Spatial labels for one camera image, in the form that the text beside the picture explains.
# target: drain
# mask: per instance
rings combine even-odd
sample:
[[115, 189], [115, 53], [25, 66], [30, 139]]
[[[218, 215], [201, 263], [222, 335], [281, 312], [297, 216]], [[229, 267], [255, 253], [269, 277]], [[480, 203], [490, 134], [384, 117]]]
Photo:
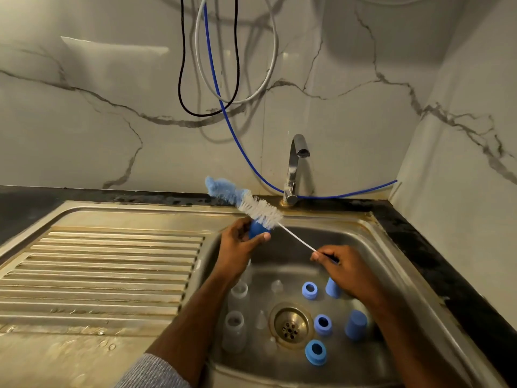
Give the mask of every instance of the drain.
[[282, 303], [271, 312], [270, 328], [278, 342], [288, 347], [304, 346], [313, 335], [312, 319], [305, 310]]

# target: sink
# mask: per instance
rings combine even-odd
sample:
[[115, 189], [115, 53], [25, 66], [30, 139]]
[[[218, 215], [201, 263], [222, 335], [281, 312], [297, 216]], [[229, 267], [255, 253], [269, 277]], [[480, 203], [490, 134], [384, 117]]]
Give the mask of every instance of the sink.
[[[341, 232], [312, 228], [289, 227], [309, 245], [317, 248], [325, 244], [353, 245], [360, 250], [371, 266], [377, 265], [375, 249], [368, 241], [364, 229], [356, 224], [346, 224]], [[240, 354], [222, 351], [222, 320], [228, 312], [221, 313], [220, 323], [211, 351], [211, 361], [227, 368], [249, 374], [257, 379], [334, 386], [401, 386], [391, 353], [382, 340], [374, 322], [369, 326], [364, 341], [353, 343], [344, 332], [350, 312], [358, 309], [369, 313], [353, 297], [343, 294], [334, 299], [325, 293], [328, 274], [319, 264], [311, 262], [311, 251], [279, 228], [272, 233], [271, 241], [258, 247], [251, 258], [252, 281], [249, 285], [248, 342]], [[381, 266], [379, 273], [384, 273]], [[280, 280], [283, 291], [273, 293], [271, 284]], [[305, 282], [316, 284], [315, 300], [307, 300], [301, 289]], [[268, 317], [268, 327], [255, 328], [255, 320], [263, 310]], [[314, 318], [328, 316], [333, 334], [321, 337], [314, 332]], [[271, 336], [277, 340], [277, 351], [268, 356], [265, 344]], [[327, 350], [324, 367], [309, 364], [305, 346], [311, 339], [323, 342]]]
[[[506, 386], [372, 214], [295, 209], [284, 214], [283, 224], [315, 248], [357, 248], [465, 379]], [[239, 217], [229, 207], [65, 202], [1, 245], [0, 353], [9, 357], [0, 363], [0, 386], [113, 386], [181, 313], [214, 266], [220, 231]], [[247, 345], [237, 355], [221, 350], [223, 310], [204, 387], [401, 386], [371, 317], [365, 340], [346, 338], [350, 312], [368, 316], [368, 311], [347, 294], [327, 296], [328, 275], [309, 257], [281, 228], [254, 251]], [[280, 293], [271, 290], [275, 280], [283, 284]], [[319, 288], [316, 300], [302, 297], [306, 281]], [[254, 327], [260, 310], [268, 319], [263, 330]], [[328, 338], [314, 331], [320, 313], [333, 323]], [[267, 355], [264, 343], [271, 336], [278, 348]], [[311, 339], [327, 348], [322, 367], [305, 358]]]

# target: countertop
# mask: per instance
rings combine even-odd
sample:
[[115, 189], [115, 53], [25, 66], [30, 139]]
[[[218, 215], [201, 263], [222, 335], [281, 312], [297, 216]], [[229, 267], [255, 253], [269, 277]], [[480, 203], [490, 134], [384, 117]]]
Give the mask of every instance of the countertop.
[[[66, 200], [163, 204], [226, 205], [203, 193], [87, 190], [0, 186], [0, 245]], [[463, 331], [485, 353], [510, 386], [517, 386], [517, 332], [386, 200], [302, 200], [297, 208], [372, 212], [387, 234], [442, 298]]]

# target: person's left hand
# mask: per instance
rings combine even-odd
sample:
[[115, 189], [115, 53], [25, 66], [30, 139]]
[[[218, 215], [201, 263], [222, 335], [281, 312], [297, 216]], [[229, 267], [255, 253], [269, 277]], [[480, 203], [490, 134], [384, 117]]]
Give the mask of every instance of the person's left hand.
[[250, 240], [250, 224], [250, 217], [238, 219], [225, 228], [221, 235], [219, 256], [212, 272], [222, 275], [231, 283], [236, 282], [246, 269], [251, 251], [271, 239], [271, 234], [262, 233]]

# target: ridged drainboard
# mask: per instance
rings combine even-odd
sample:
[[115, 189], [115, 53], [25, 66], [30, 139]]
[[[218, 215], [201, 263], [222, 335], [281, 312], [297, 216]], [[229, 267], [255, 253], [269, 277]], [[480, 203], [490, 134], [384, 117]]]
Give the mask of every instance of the ridged drainboard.
[[0, 271], [0, 322], [168, 324], [203, 234], [52, 228]]

